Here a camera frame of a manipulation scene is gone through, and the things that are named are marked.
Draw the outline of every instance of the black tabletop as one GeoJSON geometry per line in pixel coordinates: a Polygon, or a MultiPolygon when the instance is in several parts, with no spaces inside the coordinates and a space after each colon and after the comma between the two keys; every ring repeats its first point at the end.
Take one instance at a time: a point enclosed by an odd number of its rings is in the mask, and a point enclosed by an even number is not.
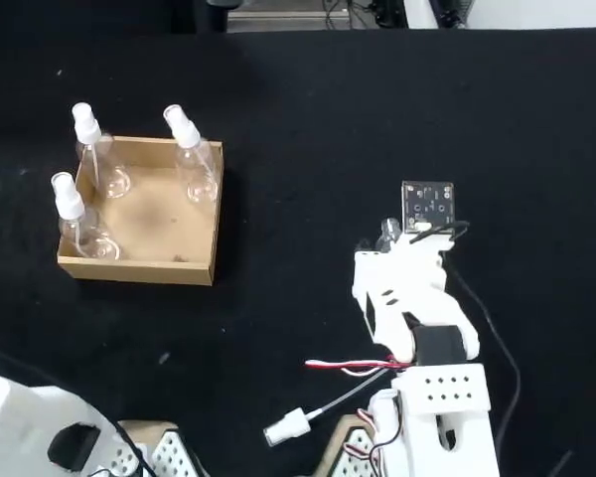
{"type": "MultiPolygon", "coordinates": [[[[0,350],[115,417],[177,422],[214,476],[308,473],[371,392],[278,448],[262,429],[356,383],[305,359],[376,357],[353,251],[400,214],[402,179],[456,184],[472,226],[451,255],[521,366],[502,475],[546,475],[567,450],[561,476],[596,475],[596,31],[0,47],[0,350]],[[214,287],[78,283],[56,266],[49,180],[75,169],[78,100],[143,136],[167,136],[161,111],[180,102],[224,142],[214,287]]],[[[479,330],[496,428],[511,370],[449,289],[479,330]]]]}

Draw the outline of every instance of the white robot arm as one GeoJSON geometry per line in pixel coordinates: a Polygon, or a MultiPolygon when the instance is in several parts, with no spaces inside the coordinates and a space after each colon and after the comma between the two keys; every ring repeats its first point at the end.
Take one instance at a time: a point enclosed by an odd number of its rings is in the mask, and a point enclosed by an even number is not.
{"type": "Polygon", "coordinates": [[[404,183],[402,200],[404,233],[384,222],[379,249],[356,252],[353,285],[373,341],[415,365],[371,399],[380,473],[498,477],[484,368],[468,363],[478,335],[445,292],[452,185],[404,183]]]}
{"type": "Polygon", "coordinates": [[[0,377],[0,477],[208,475],[176,430],[154,444],[133,443],[119,424],[67,390],[0,377]]]}

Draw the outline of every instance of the red and white wire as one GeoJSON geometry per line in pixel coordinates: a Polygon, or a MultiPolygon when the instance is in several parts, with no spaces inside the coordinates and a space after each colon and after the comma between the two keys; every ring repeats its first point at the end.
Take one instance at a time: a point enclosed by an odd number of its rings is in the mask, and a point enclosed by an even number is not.
{"type": "Polygon", "coordinates": [[[351,360],[351,361],[340,361],[340,362],[329,362],[321,360],[307,360],[305,365],[308,368],[316,370],[339,370],[349,368],[393,368],[393,369],[404,369],[410,366],[409,363],[399,363],[395,361],[384,361],[384,360],[351,360]]]}
{"type": "Polygon", "coordinates": [[[383,368],[371,368],[367,371],[351,371],[347,368],[340,368],[345,375],[353,376],[354,378],[365,378],[367,376],[374,375],[381,369],[383,368]]]}

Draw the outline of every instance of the open cardboard tray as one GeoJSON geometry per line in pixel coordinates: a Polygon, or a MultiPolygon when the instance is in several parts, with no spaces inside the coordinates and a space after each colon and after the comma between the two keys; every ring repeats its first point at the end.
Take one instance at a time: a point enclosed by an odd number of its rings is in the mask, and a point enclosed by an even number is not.
{"type": "Polygon", "coordinates": [[[177,177],[174,140],[116,136],[114,152],[124,158],[132,190],[101,198],[81,168],[75,183],[101,213],[121,259],[82,258],[61,238],[58,264],[73,278],[211,285],[224,170],[222,145],[211,144],[219,195],[215,204],[199,206],[188,201],[177,177]]]}

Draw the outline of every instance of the spray bottle cap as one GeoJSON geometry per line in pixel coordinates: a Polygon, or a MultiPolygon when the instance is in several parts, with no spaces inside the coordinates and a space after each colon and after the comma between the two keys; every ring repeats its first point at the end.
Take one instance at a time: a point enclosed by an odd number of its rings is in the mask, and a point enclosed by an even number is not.
{"type": "Polygon", "coordinates": [[[179,104],[171,104],[163,111],[163,117],[168,122],[172,135],[177,140],[179,147],[188,149],[201,142],[201,134],[195,123],[188,119],[179,104]]]}
{"type": "Polygon", "coordinates": [[[79,102],[73,106],[73,118],[75,120],[75,134],[77,140],[86,145],[94,144],[101,137],[99,123],[92,114],[92,108],[85,102],[79,102]]]}
{"type": "Polygon", "coordinates": [[[59,172],[51,178],[51,185],[56,193],[56,207],[62,219],[74,221],[84,214],[83,200],[75,188],[71,174],[59,172]]]}

